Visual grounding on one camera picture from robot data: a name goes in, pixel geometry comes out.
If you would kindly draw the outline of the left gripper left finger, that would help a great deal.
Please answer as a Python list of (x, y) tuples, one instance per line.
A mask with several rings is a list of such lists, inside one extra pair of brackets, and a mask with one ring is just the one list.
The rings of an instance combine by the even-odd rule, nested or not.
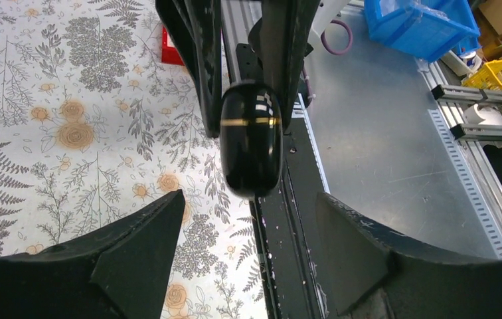
[(185, 199), (172, 191), (31, 255), (0, 257), (0, 318), (158, 318)]

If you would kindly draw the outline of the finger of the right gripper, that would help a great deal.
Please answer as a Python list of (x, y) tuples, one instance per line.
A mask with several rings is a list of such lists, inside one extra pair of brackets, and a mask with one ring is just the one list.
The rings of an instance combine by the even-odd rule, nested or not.
[(217, 138), (222, 108), (220, 1), (156, 0), (155, 8), (195, 83), (205, 133)]
[(297, 98), (309, 32), (320, 2), (262, 1), (258, 32), (249, 35), (262, 63), (264, 82), (278, 98), (287, 130)]

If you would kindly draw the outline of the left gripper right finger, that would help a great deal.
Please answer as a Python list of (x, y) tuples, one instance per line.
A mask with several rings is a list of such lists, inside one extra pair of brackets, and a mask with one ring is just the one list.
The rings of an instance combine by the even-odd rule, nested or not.
[(393, 318), (502, 318), (502, 260), (416, 240), (328, 193), (315, 212), (339, 314), (382, 291)]

